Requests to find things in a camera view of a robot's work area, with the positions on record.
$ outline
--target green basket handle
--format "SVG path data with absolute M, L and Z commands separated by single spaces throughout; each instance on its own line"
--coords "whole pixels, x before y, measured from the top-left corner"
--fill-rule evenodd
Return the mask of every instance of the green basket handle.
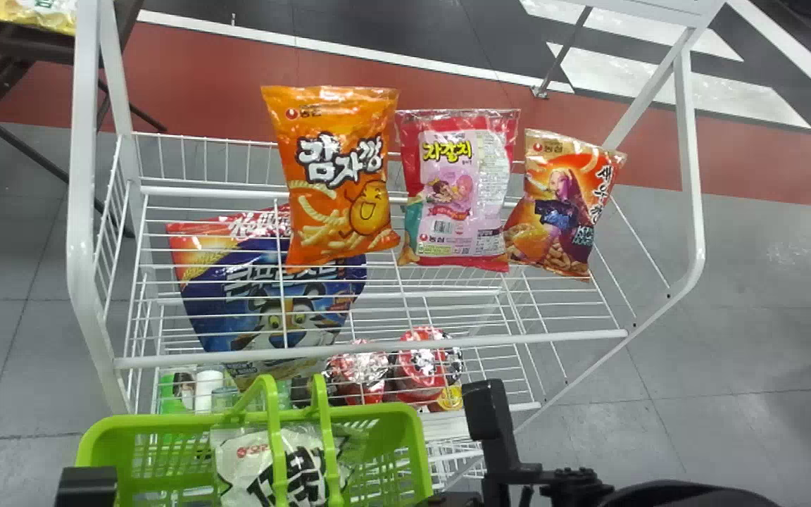
M 342 507 L 344 498 L 340 494 L 340 469 L 337 467 L 337 446 L 334 443 L 334 431 L 331 430 L 331 404 L 327 398 L 327 383 L 324 375 L 315 373 L 312 376 L 312 406 L 309 411 L 318 411 L 318 424 L 321 427 L 321 443 L 325 448 L 325 477 L 329 507 Z
M 277 401 L 277 383 L 271 375 L 259 375 L 252 385 L 239 397 L 238 402 L 223 414 L 222 422 L 241 426 L 245 421 L 246 407 L 260 393 L 265 394 L 265 411 L 268 414 L 268 445 L 271 447 L 271 461 L 274 475 L 274 497 L 276 507 L 289 507 L 287 501 L 287 455 L 280 439 L 280 404 Z M 334 431 L 331 428 L 331 404 L 327 398 L 327 383 L 321 373 L 312 377 L 312 405 L 306 411 L 318 411 L 318 424 L 321 427 L 321 443 L 325 449 L 325 478 L 329 507 L 344 506 L 340 493 L 340 469 L 337 466 L 337 449 L 334 445 Z
M 268 414 L 268 446 L 271 450 L 271 464 L 274 475 L 274 497 L 276 507 L 289 507 L 287 503 L 287 455 L 280 439 L 280 404 L 277 402 L 277 383 L 271 375 L 259 375 L 246 389 L 238 402 L 223 415 L 224 423 L 242 426 L 246 417 L 246 407 L 260 392 L 265 394 L 265 411 Z

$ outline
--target white floor stripe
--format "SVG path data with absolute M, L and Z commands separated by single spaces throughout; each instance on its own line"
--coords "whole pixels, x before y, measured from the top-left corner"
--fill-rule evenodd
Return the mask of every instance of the white floor stripe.
M 559 44 L 550 43 L 549 46 L 553 54 L 561 49 Z M 643 61 L 578 48 L 569 49 L 562 62 L 562 70 L 575 89 L 620 96 L 637 96 L 656 67 Z M 697 109 L 809 128 L 775 90 L 759 84 L 694 72 L 693 99 Z M 675 103 L 673 81 L 666 83 L 656 100 L 664 104 Z
M 750 0 L 727 0 L 731 7 L 746 19 L 750 25 L 762 33 L 766 39 L 772 42 L 794 65 L 800 68 L 809 78 L 811 78 L 811 52 L 802 44 L 787 33 L 785 29 L 778 26 L 759 7 L 754 6 Z
M 376 51 L 376 49 L 358 48 L 356 46 L 318 41 L 317 39 L 296 37 L 293 35 L 281 35 L 281 33 L 265 32 L 263 30 L 245 28 L 242 26 L 223 25 L 223 23 L 209 22 L 209 20 L 197 20 L 148 10 L 139 11 L 138 20 L 145 23 L 153 23 L 154 25 L 171 26 L 194 30 L 196 32 L 217 33 L 217 35 L 227 35 L 238 39 L 250 39 L 251 41 L 270 42 L 272 44 L 294 48 L 312 49 L 312 51 L 326 52 L 326 54 L 338 54 L 354 58 L 363 58 L 363 60 L 382 61 L 385 63 L 424 68 L 425 70 L 434 70 L 459 76 L 479 77 L 483 80 L 502 81 L 525 86 L 537 85 L 541 82 L 540 78 L 537 77 L 499 72 L 492 70 L 492 68 L 469 67 L 466 65 L 447 63 L 445 61 L 426 60 L 426 58 L 392 54 L 386 51 Z M 541 62 L 541 67 L 549 63 L 550 62 Z M 550 90 L 573 93 L 572 87 L 567 83 L 550 83 Z
M 559 22 L 571 23 L 572 25 L 577 23 L 577 17 L 580 16 L 580 12 L 584 9 L 580 4 L 570 4 L 560 0 L 520 1 L 527 13 L 532 16 L 559 20 Z M 603 9 L 592 10 L 584 26 L 593 30 L 611 32 L 616 35 L 624 35 L 625 37 L 666 46 L 674 45 L 681 33 L 684 32 L 684 27 L 680 25 L 645 19 L 631 14 L 613 13 Z M 743 61 L 743 58 L 712 30 L 703 33 L 701 38 L 694 44 L 693 51 L 728 58 L 728 60 Z

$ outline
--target orange snack bag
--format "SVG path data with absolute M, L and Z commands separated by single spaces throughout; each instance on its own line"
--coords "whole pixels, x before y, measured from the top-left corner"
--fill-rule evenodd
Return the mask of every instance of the orange snack bag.
M 588 277 L 593 227 L 627 157 L 543 130 L 524 131 L 524 196 L 505 222 L 510 263 Z
M 262 87 L 261 95 L 289 188 L 295 234 L 287 265 L 321 265 L 399 244 L 386 192 L 386 126 L 398 90 Z

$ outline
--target cartoon character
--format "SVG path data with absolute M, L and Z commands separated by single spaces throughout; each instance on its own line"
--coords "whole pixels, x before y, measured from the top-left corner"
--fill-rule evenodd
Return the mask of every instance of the cartoon character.
M 324 315 L 315 313 L 315 300 L 325 295 L 325 287 L 321 283 L 309 283 L 301 296 L 284 298 L 284 308 L 281 311 L 280 298 L 268 296 L 265 289 L 258 285 L 250 292 L 252 299 L 248 302 L 249 311 L 258 314 L 258 322 L 251 333 L 240 334 L 231 343 L 231 350 L 247 349 L 256 337 L 268 335 L 268 343 L 275 349 L 284 349 L 284 312 L 286 312 L 287 342 L 293 346 L 316 346 L 321 344 L 325 332 L 339 324 L 328 320 Z M 256 344 L 255 349 L 261 349 L 262 344 Z M 268 365 L 282 363 L 283 361 L 269 362 Z
M 550 173 L 550 179 L 546 185 L 538 183 L 530 176 L 527 177 L 527 180 L 541 192 L 553 196 L 553 199 L 534 200 L 534 214 L 540 215 L 540 223 L 547 233 L 544 240 L 546 245 L 542 251 L 549 250 L 551 245 L 559 242 L 563 250 L 570 250 L 573 253 L 575 248 L 570 241 L 572 231 L 576 230 L 579 225 L 591 223 L 581 195 L 580 184 L 574 173 L 566 167 L 556 167 Z M 519 260 L 528 260 L 521 251 L 513 254 Z
M 445 204 L 453 200 L 453 190 L 450 189 L 449 183 L 438 178 L 427 185 L 431 187 L 431 192 L 427 195 L 427 202 Z
M 471 190 L 474 187 L 474 182 L 467 174 L 463 174 L 456 180 L 455 187 L 455 200 L 467 203 L 471 199 Z
M 361 192 L 352 202 L 348 218 L 350 218 L 350 231 L 341 231 L 342 237 L 347 237 L 352 231 L 361 235 L 374 234 L 390 223 L 390 196 L 386 192 L 386 182 L 373 180 L 365 183 Z

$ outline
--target white wire shopping cart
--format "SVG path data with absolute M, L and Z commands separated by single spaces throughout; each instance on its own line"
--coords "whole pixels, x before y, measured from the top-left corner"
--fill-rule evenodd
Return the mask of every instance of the white wire shopping cart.
M 723 2 L 583 3 L 689 27 L 604 142 L 605 148 L 618 147 L 674 71 L 686 204 L 683 210 L 667 212 L 685 212 L 688 216 L 689 252 L 689 266 L 676 282 L 665 279 L 615 202 L 598 224 L 601 233 L 591 257 L 596 276 L 589 280 L 562 278 L 521 266 L 513 266 L 509 273 L 397 266 L 395 251 L 369 253 L 363 295 L 352 305 L 348 329 L 335 344 L 206 353 L 184 313 L 165 225 L 257 211 L 285 202 L 286 186 L 275 145 L 133 132 L 113 3 L 80 2 L 68 194 L 68 291 L 111 410 L 154 411 L 158 378 L 178 366 L 394 352 L 402 347 L 398 338 L 403 331 L 414 325 L 435 325 L 450 334 L 447 346 L 463 350 L 464 382 L 503 379 L 511 410 L 528 411 L 516 429 L 520 432 L 653 324 L 693 288 L 705 263 L 689 51 Z M 100 50 L 111 91 L 117 145 L 110 173 L 97 182 L 94 125 Z M 389 174 L 391 202 L 405 203 L 397 154 L 390 154 Z M 513 177 L 506 213 L 521 192 L 521 176 Z M 104 196 L 102 218 L 94 215 L 94 192 Z M 393 224 L 401 228 L 402 215 L 396 214 L 396 208 Z M 122 237 L 125 226 L 135 231 L 135 244 Z M 608 258 L 613 254 L 617 262 L 610 264 Z M 133 257 L 132 273 L 122 273 L 129 267 L 127 256 Z M 630 270 L 634 280 L 629 287 L 622 283 L 622 267 L 634 256 L 641 264 Z M 647 273 L 653 283 L 641 283 L 641 273 Z M 123 290 L 121 280 L 129 276 L 131 302 L 125 342 L 119 347 L 122 350 L 115 350 L 104 323 L 115 292 Z M 639 304 L 643 292 L 648 305 Z M 355 338 L 370 342 L 352 344 Z M 478 466 L 482 453 L 467 436 L 460 412 L 428 413 L 422 418 L 435 487 L 482 472 Z

